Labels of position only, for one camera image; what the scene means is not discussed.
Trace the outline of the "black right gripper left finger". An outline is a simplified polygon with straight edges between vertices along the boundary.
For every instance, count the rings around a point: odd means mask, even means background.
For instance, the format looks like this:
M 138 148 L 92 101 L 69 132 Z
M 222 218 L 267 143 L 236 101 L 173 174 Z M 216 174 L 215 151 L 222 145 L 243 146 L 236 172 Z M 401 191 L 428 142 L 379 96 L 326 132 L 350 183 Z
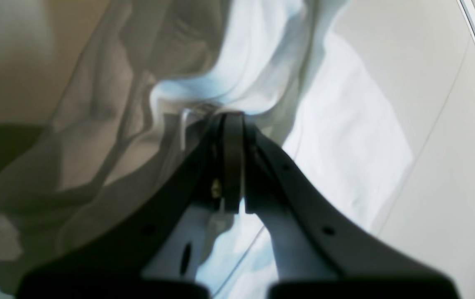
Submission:
M 208 299 L 195 283 L 214 213 L 239 212 L 244 114 L 225 113 L 148 202 L 23 279 L 18 299 Z

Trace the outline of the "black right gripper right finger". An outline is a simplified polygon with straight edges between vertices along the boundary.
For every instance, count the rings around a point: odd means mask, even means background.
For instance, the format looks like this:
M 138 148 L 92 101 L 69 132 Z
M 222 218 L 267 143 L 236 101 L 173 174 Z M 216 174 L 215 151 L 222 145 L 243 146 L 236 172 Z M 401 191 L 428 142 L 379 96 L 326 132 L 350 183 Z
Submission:
M 272 242 L 268 299 L 457 299 L 451 279 L 371 236 L 333 207 L 290 157 L 244 125 L 245 201 Z

